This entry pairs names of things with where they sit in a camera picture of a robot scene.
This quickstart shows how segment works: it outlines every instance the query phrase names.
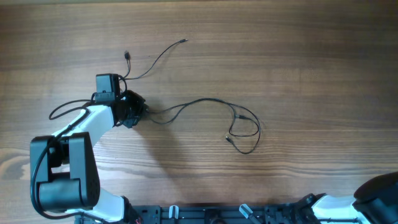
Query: wooden surface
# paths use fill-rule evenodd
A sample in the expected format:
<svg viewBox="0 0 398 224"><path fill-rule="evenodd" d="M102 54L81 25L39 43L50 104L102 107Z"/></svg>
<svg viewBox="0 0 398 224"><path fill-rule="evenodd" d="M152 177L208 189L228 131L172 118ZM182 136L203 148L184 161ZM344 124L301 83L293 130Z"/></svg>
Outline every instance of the wooden surface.
<svg viewBox="0 0 398 224"><path fill-rule="evenodd" d="M138 75L183 38L129 88L153 109L201 97L246 106L264 125L258 149L238 154L224 139L231 112L200 103L167 126L106 133L94 148L102 187L134 205L352 194L398 168L397 15L388 1L1 7L0 222L54 223L30 204L29 143L76 113L48 114L89 98L96 74L125 74L125 50Z"/></svg>

